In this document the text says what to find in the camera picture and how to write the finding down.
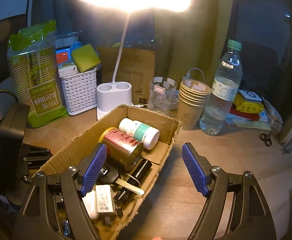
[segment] water bottle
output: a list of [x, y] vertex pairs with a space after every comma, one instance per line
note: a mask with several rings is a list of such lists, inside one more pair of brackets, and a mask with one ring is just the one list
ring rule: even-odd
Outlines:
[[220, 132], [237, 94], [242, 78], [241, 46], [237, 41], [228, 40], [228, 52], [217, 67], [212, 95], [199, 122], [200, 128], [208, 135]]

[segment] lamp base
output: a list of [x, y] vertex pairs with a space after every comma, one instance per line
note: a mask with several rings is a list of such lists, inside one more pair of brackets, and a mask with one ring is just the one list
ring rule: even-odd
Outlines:
[[97, 119], [119, 105], [132, 106], [132, 85], [127, 82], [104, 83], [97, 87]]

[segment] screw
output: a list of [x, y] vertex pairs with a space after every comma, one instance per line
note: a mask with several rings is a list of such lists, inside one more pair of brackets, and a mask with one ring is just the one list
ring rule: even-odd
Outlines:
[[213, 172], [220, 172], [221, 168], [220, 168], [219, 166], [212, 166], [212, 167], [211, 167], [211, 170], [212, 170]]
[[75, 165], [73, 165], [73, 166], [70, 166], [70, 167], [68, 167], [68, 169], [67, 169], [68, 171], [70, 171], [70, 172], [74, 172], [74, 171], [77, 171], [77, 166], [75, 166]]
[[247, 178], [251, 178], [252, 177], [252, 172], [251, 171], [245, 171], [244, 174], [245, 174], [245, 176]]
[[38, 172], [36, 175], [38, 178], [42, 178], [44, 176], [44, 173], [42, 171]]

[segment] gold can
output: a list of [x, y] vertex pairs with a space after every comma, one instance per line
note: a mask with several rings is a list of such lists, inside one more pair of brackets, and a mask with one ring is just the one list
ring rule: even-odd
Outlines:
[[106, 129], [99, 137], [99, 142], [107, 146], [107, 157], [119, 163], [126, 171], [130, 171], [142, 155], [143, 143], [115, 127]]

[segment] red book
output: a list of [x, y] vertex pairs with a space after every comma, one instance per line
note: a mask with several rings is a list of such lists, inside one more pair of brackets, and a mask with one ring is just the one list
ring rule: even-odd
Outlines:
[[252, 121], [258, 121], [259, 120], [259, 115], [258, 114], [247, 114], [247, 113], [242, 113], [236, 110], [236, 106], [233, 104], [230, 108], [229, 111], [230, 114], [234, 114], [236, 116], [241, 116], [241, 117], [245, 117], [249, 120]]

